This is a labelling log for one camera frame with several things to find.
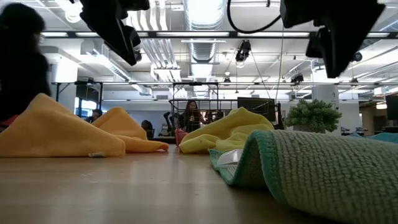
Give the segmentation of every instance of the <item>black cable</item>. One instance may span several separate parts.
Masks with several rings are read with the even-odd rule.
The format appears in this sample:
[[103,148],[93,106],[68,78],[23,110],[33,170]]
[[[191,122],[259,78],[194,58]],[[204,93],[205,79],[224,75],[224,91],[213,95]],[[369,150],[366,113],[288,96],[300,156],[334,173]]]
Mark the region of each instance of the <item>black cable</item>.
[[[231,1],[232,1],[232,0],[228,0],[227,7],[226,7],[226,15],[227,15],[227,17],[228,17],[228,22],[229,22],[229,24],[231,25],[231,27],[232,27],[234,30],[236,30],[236,31],[238,31],[238,32],[240,32],[240,33],[242,33],[242,34],[255,34],[256,32],[262,32],[262,31],[264,31],[264,30],[270,28],[271,26],[273,26],[273,25],[274,25],[276,22],[278,22],[278,20],[281,18],[281,16],[279,15],[279,16],[277,16],[272,22],[270,22],[268,25],[266,25],[266,26],[264,26],[264,27],[261,27],[261,28],[259,28],[259,29],[255,29],[255,30],[241,30],[241,29],[237,28],[237,27],[235,26],[234,22],[232,21],[232,17],[231,17]],[[269,7],[270,4],[271,4],[271,0],[268,0],[268,1],[267,1],[267,7]]]

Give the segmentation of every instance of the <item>potted plant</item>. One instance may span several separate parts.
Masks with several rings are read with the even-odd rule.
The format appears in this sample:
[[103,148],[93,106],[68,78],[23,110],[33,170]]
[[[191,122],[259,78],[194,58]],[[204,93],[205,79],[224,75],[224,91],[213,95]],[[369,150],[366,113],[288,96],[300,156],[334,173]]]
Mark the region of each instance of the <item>potted plant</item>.
[[285,119],[286,126],[293,126],[295,131],[325,133],[338,127],[341,113],[332,108],[331,103],[313,100],[300,100],[297,106],[292,106]]

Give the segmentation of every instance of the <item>wooden table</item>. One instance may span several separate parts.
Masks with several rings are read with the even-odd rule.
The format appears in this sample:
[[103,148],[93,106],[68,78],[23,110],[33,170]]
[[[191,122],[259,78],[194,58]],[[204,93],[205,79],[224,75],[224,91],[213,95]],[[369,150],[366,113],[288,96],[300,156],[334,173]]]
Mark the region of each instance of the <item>wooden table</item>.
[[326,223],[232,189],[208,156],[0,159],[3,224]]

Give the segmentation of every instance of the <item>green towel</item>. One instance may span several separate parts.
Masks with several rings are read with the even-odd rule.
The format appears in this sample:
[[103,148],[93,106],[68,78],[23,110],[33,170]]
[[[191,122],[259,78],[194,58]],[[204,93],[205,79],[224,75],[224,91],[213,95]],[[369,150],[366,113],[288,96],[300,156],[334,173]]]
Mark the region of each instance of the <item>green towel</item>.
[[229,185],[263,187],[284,205],[346,223],[398,223],[398,145],[295,131],[254,131]]

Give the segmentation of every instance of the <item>ceiling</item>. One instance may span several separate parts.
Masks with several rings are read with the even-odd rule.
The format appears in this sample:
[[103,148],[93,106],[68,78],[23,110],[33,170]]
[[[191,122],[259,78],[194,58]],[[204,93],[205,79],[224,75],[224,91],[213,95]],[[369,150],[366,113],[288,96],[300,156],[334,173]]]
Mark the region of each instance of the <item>ceiling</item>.
[[[0,1],[0,6],[10,2],[22,2],[28,6],[35,8],[47,23],[48,31],[90,31],[83,21],[77,23],[69,23],[65,19],[65,11],[59,8],[59,5],[52,0],[25,0],[25,1]],[[231,13],[235,24],[244,30],[257,29],[264,24],[273,20],[279,15],[279,2],[272,1],[271,7],[265,7],[265,1],[258,0],[232,0],[233,6]],[[383,12],[378,22],[373,27],[373,31],[380,31],[383,27],[398,20],[398,0],[383,0],[387,4],[387,9]],[[182,0],[169,0],[166,1],[166,21],[169,30],[185,30],[184,12]],[[352,26],[360,21],[352,21]],[[223,19],[221,30],[233,30],[228,23],[226,16]],[[281,21],[272,26],[270,31],[314,31],[316,27],[312,23],[302,24],[293,27],[292,29],[284,29]],[[96,46],[101,46],[100,39],[90,39]],[[260,82],[259,76],[263,76],[264,80],[268,82],[277,82],[281,77],[281,81],[286,79],[290,81],[290,77],[294,73],[297,65],[298,71],[304,75],[305,81],[311,81],[311,59],[305,57],[305,50],[308,40],[305,39],[249,39],[252,46],[252,55],[246,60],[243,68],[236,68],[234,61],[234,53],[239,47],[242,39],[224,39],[225,43],[218,44],[216,51],[216,65],[213,66],[212,79],[222,82],[225,78],[225,72],[230,72],[232,82]],[[171,39],[173,52],[177,63],[181,68],[181,77],[188,78],[190,76],[190,55],[187,44],[181,43],[181,39]],[[75,43],[69,44],[68,41],[46,40],[44,45],[54,45],[67,52],[76,46]],[[353,77],[364,74],[366,72],[376,71],[379,68],[389,65],[398,61],[398,41],[397,40],[380,40],[369,47],[362,49],[361,53],[363,59],[359,63],[353,63],[353,68],[349,67],[345,73],[340,76],[340,81],[349,81]],[[113,81],[114,75],[105,66],[100,63],[95,63],[87,55],[82,55],[81,52],[72,52],[84,65],[79,68],[79,76],[93,77],[97,81]],[[146,56],[145,52],[141,50],[143,56],[142,60],[135,66],[130,66],[122,58],[118,57],[115,53],[110,53],[110,57],[118,63],[120,67],[132,73],[139,81],[153,81],[149,75],[151,62]],[[379,73],[370,76],[363,82],[375,82],[378,80],[398,78],[398,67],[391,69],[388,72]],[[109,90],[128,90],[130,86],[112,86],[108,87]],[[350,86],[341,86],[341,89],[349,89]],[[362,88],[371,90],[372,86]]]

